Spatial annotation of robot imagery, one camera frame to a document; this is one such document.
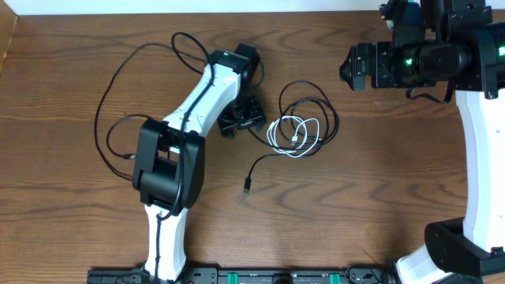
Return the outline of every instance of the cable connector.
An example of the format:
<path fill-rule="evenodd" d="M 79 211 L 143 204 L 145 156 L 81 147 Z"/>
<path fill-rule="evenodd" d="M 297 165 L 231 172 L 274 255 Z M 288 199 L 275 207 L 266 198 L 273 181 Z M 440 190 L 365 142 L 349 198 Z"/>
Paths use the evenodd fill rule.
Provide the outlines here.
<path fill-rule="evenodd" d="M 249 190 L 251 189 L 251 177 L 247 177 L 245 179 L 245 184 L 244 184 L 244 195 L 247 196 L 249 195 Z"/>

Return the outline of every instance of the coiled white cable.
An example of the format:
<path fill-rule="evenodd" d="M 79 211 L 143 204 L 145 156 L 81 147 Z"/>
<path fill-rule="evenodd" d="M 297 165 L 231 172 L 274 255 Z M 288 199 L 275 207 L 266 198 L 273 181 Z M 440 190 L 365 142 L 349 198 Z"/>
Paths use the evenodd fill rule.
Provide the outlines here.
<path fill-rule="evenodd" d="M 291 144 L 292 145 L 295 145 L 297 143 L 297 140 L 298 140 L 298 130 L 300 129 L 300 127 L 303 127 L 303 129 L 305 130 L 305 134 L 304 134 L 304 137 L 303 137 L 303 141 L 301 142 L 301 144 L 294 148 L 293 150 L 280 150 L 280 149 L 276 149 L 278 148 L 279 146 L 277 145 L 277 129 L 279 127 L 279 123 L 281 123 L 281 121 L 285 118 L 291 118 L 293 119 L 294 121 L 298 122 L 298 126 L 294 132 L 294 136 L 293 138 L 291 139 Z M 301 153 L 300 155 L 291 155 L 293 153 L 296 153 L 298 151 L 301 150 L 302 147 L 305 146 L 305 144 L 307 143 L 307 139 L 309 138 L 309 130 L 307 129 L 307 122 L 309 121 L 315 121 L 316 124 L 317 124 L 317 133 L 316 133 L 316 139 L 314 140 L 314 143 L 308 148 L 306 149 L 303 153 Z M 315 118 L 309 118 L 309 119 L 301 119 L 297 116 L 293 116 L 293 115 L 285 115 L 275 121 L 273 121 L 270 126 L 268 127 L 268 131 L 267 131 L 267 139 L 268 139 L 268 143 L 275 147 L 273 148 L 274 151 L 280 153 L 280 154 L 284 154 L 284 155 L 288 155 L 289 157 L 291 158 L 300 158 L 302 157 L 303 155 L 307 154 L 309 151 L 311 151 L 314 146 L 316 146 L 317 142 L 319 141 L 319 121 Z"/>

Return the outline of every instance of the white cable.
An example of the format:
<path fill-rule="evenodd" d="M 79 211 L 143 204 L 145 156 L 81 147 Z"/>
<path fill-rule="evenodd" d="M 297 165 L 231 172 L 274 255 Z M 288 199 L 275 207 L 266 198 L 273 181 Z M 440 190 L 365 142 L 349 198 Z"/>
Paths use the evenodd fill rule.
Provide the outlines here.
<path fill-rule="evenodd" d="M 309 151 L 311 151 L 314 148 L 314 146 L 316 146 L 317 142 L 319 141 L 319 121 L 315 118 L 309 118 L 309 119 L 302 120 L 301 118 L 293 116 L 293 115 L 285 115 L 285 116 L 273 121 L 270 124 L 270 126 L 268 127 L 268 131 L 267 131 L 268 143 L 273 147 L 279 147 L 279 145 L 277 144 L 277 136 L 276 136 L 277 128 L 279 127 L 279 123 L 285 118 L 291 118 L 291 119 L 295 120 L 296 122 L 298 122 L 298 126 L 294 132 L 294 136 L 291 139 L 291 144 L 295 145 L 297 143 L 298 130 L 300 129 L 300 127 L 303 127 L 305 130 L 305 135 L 303 137 L 303 141 L 301 142 L 301 144 L 298 147 L 294 148 L 293 150 L 280 150 L 280 149 L 276 149 L 276 148 L 273 148 L 273 149 L 276 152 L 278 152 L 279 154 L 288 155 L 291 158 L 300 158 L 303 155 L 307 154 Z M 316 134 L 316 139 L 314 140 L 314 143 L 310 146 L 310 148 L 305 150 L 300 155 L 291 155 L 293 153 L 301 151 L 301 148 L 305 146 L 305 143 L 307 143 L 307 139 L 309 138 L 309 131 L 307 130 L 307 122 L 309 122 L 309 121 L 315 121 L 317 124 L 317 134 Z"/>

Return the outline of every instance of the wooden surface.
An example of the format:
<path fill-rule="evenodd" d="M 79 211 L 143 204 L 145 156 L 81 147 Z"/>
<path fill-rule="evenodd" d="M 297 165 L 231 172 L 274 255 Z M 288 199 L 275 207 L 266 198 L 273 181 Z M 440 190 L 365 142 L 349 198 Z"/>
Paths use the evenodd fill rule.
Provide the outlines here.
<path fill-rule="evenodd" d="M 298 79 L 321 86 L 341 119 L 339 134 L 318 155 L 260 162 L 249 197 L 242 195 L 244 178 L 271 150 L 247 132 L 226 140 L 213 129 L 204 188 L 187 222 L 190 260 L 223 267 L 386 263 L 422 245 L 427 223 L 463 216 L 466 157 L 455 103 L 412 103 L 399 90 L 352 92 L 339 80 L 351 45 L 391 38 L 377 15 L 22 17 L 0 80 L 2 282 L 83 283 L 93 267 L 145 261 L 144 207 L 96 152 L 93 117 L 124 58 L 142 43 L 169 43 L 179 30 L 209 50 L 256 44 L 266 68 L 259 96 L 269 119 L 279 115 L 282 87 Z M 196 53 L 187 41 L 179 47 Z M 105 102 L 102 145 L 123 114 L 163 118 L 198 80 L 172 53 L 140 53 Z M 443 94 L 443 86 L 431 92 Z M 285 100 L 314 95 L 296 87 Z M 118 151 L 135 151 L 139 125 L 118 127 L 112 139 Z M 133 163 L 113 160 L 131 172 Z"/>
<path fill-rule="evenodd" d="M 0 0 L 0 72 L 2 71 L 3 61 L 7 57 L 7 50 L 13 37 L 16 21 L 16 14 L 3 0 Z"/>

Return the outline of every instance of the white wall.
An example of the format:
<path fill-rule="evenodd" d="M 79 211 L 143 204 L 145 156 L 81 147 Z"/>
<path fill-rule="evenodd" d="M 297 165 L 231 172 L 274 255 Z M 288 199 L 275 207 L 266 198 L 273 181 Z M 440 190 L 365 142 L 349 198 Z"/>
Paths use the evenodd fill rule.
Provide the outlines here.
<path fill-rule="evenodd" d="M 4 0 L 18 15 L 376 10 L 387 0 Z M 504 0 L 488 0 L 505 9 Z"/>

